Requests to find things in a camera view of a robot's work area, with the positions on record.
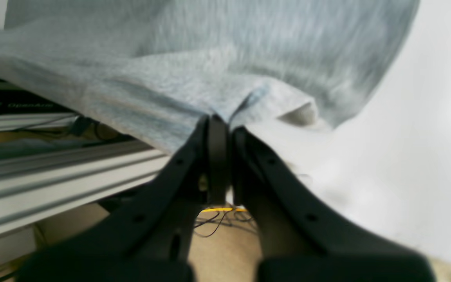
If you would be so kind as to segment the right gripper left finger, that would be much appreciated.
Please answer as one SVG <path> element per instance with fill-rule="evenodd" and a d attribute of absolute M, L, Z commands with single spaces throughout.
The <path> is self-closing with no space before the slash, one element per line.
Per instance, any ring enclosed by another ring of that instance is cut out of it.
<path fill-rule="evenodd" d="M 193 282 L 195 218 L 226 203 L 229 130 L 203 116 L 155 179 L 104 220 L 32 257 L 18 282 Z"/>

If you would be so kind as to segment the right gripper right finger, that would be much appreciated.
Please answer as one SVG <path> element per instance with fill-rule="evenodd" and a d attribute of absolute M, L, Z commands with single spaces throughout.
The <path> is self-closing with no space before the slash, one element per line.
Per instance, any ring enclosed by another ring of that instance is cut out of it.
<path fill-rule="evenodd" d="M 265 143 L 231 137 L 234 201 L 255 219 L 258 282 L 434 282 L 420 253 L 350 222 L 297 179 Z"/>

